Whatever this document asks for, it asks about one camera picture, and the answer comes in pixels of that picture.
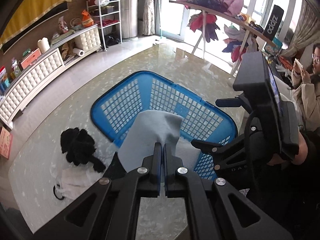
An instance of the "metal cylinder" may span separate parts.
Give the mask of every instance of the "metal cylinder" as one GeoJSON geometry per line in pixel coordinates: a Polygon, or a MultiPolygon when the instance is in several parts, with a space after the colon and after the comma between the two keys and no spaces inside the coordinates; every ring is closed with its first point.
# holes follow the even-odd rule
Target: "metal cylinder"
{"type": "Polygon", "coordinates": [[[121,30],[123,39],[138,35],[138,0],[121,0],[121,30]]]}

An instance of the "paper roll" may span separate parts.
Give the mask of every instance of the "paper roll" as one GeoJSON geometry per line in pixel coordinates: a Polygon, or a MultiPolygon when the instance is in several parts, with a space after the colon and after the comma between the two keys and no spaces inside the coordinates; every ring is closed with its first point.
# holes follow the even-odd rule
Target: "paper roll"
{"type": "Polygon", "coordinates": [[[82,49],[74,48],[72,50],[72,52],[76,53],[78,56],[83,56],[84,55],[84,51],[82,49]]]}
{"type": "Polygon", "coordinates": [[[38,47],[41,53],[45,53],[48,49],[50,49],[48,38],[44,37],[42,40],[39,40],[38,47]]]}

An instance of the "tufted drawer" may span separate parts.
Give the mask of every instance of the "tufted drawer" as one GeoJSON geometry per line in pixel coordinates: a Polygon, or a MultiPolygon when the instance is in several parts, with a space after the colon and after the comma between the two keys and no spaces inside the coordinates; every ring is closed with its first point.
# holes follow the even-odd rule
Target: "tufted drawer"
{"type": "Polygon", "coordinates": [[[89,30],[75,38],[76,46],[78,49],[84,50],[87,52],[90,49],[93,49],[101,45],[100,36],[98,28],[89,30]]]}
{"type": "Polygon", "coordinates": [[[13,90],[9,93],[0,107],[0,115],[8,121],[12,113],[21,101],[47,76],[62,65],[62,61],[57,51],[49,55],[38,65],[32,68],[13,90]]]}

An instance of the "white phone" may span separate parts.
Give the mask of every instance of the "white phone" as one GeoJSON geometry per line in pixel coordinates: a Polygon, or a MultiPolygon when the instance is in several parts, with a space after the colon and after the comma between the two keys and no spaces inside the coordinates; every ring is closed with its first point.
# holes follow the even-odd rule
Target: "white phone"
{"type": "Polygon", "coordinates": [[[300,61],[299,61],[298,59],[295,59],[294,61],[297,63],[297,65],[298,65],[298,67],[300,68],[300,70],[303,70],[303,66],[302,66],[302,64],[300,63],[300,61]]]}

